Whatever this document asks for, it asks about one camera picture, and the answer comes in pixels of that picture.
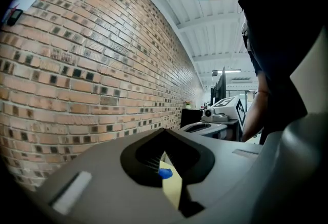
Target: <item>blue object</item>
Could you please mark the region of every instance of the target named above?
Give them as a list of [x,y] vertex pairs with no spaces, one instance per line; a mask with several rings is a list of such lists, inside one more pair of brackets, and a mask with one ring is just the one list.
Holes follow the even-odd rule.
[[158,175],[160,175],[162,179],[168,179],[173,176],[173,172],[171,169],[159,169]]

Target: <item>fluorescent light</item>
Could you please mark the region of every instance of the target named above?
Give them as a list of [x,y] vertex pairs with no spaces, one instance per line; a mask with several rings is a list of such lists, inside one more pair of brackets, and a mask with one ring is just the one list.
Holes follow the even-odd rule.
[[226,71],[226,73],[240,73],[240,72],[241,72],[241,70],[228,70],[228,71]]
[[[240,73],[241,70],[228,70],[225,73]],[[222,74],[222,71],[212,71],[212,73],[218,73],[218,74]]]

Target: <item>white ceiling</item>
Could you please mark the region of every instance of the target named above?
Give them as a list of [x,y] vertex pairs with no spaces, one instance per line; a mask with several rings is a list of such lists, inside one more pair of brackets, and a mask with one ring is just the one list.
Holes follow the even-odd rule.
[[241,36],[244,14],[237,0],[152,2],[176,32],[205,90],[212,86],[212,70],[223,67],[241,69],[241,73],[227,74],[227,90],[257,89],[254,68]]

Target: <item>person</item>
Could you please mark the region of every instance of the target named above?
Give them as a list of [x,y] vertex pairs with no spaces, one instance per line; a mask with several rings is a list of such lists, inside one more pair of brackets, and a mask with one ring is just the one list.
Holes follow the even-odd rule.
[[258,93],[247,113],[242,141],[263,128],[260,144],[307,114],[290,75],[326,23],[325,0],[238,0],[247,21],[248,53]]

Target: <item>white device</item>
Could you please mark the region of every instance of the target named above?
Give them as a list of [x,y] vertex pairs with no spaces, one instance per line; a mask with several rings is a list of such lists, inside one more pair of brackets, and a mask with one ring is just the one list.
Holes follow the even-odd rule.
[[236,119],[239,122],[241,130],[243,129],[246,113],[239,96],[221,99],[204,111],[202,121],[220,122],[226,119]]

